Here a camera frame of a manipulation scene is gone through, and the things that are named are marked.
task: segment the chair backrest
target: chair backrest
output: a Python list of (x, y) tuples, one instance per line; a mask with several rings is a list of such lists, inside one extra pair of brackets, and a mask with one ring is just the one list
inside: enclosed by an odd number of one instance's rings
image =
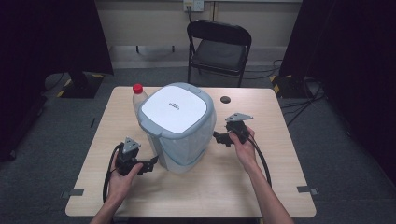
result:
[(251, 35), (243, 27), (218, 21), (192, 21), (187, 27), (190, 42), (192, 38), (222, 42), (250, 48)]

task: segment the red bottle cap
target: red bottle cap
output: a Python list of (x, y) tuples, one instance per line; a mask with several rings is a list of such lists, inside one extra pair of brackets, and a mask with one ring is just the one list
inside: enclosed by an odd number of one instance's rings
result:
[(140, 83), (134, 84), (133, 90), (135, 94), (140, 94), (143, 92), (143, 86)]

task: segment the chair seat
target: chair seat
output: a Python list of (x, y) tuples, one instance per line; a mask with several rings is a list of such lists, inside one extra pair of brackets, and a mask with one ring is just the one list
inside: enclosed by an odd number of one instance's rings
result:
[(245, 55), (245, 46), (202, 40), (192, 57), (192, 62), (236, 72), (243, 69)]

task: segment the plastic bottle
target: plastic bottle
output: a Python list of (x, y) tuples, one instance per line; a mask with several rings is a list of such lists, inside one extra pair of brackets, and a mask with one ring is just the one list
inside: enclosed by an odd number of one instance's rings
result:
[(134, 113), (137, 115), (140, 105), (148, 98), (148, 95), (143, 91), (143, 86), (139, 83), (134, 84), (134, 97), (132, 102), (134, 103)]

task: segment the human hand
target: human hand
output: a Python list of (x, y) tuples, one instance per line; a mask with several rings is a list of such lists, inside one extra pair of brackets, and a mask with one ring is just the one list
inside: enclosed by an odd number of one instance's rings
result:
[[(254, 131), (248, 126), (247, 130), (249, 132), (249, 139), (253, 140)], [(244, 144), (242, 144), (239, 141), (238, 136), (233, 132), (230, 132), (229, 135), (231, 140), (233, 141), (233, 144), (235, 145), (236, 155), (238, 156), (239, 161), (244, 166), (245, 171), (247, 173), (250, 173), (255, 168), (259, 167), (256, 162), (256, 152), (254, 146), (249, 141), (246, 141)]]
[(108, 184), (108, 195), (106, 201), (110, 201), (117, 206), (121, 206), (123, 200), (126, 198), (129, 189), (131, 188), (132, 180), (143, 167), (142, 163), (136, 164), (128, 175), (123, 176), (120, 175), (116, 170), (116, 158), (119, 152), (117, 151), (114, 160), (111, 164), (111, 173), (110, 181)]

